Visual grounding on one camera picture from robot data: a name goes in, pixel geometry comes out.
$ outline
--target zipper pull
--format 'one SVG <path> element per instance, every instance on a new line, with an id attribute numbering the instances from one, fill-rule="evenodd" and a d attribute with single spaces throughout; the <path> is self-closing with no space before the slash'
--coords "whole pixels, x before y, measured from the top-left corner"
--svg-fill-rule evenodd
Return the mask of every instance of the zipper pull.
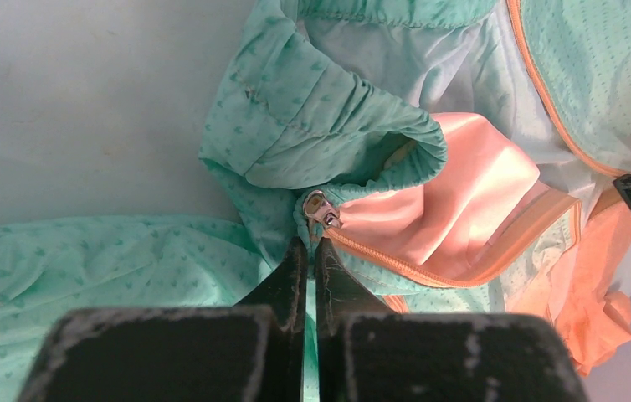
<path id="1" fill-rule="evenodd" d="M 313 191 L 305 198 L 303 213 L 309 220 L 322 224 L 326 229 L 340 228 L 342 226 L 340 212 L 327 200 L 326 195 L 320 190 Z"/>

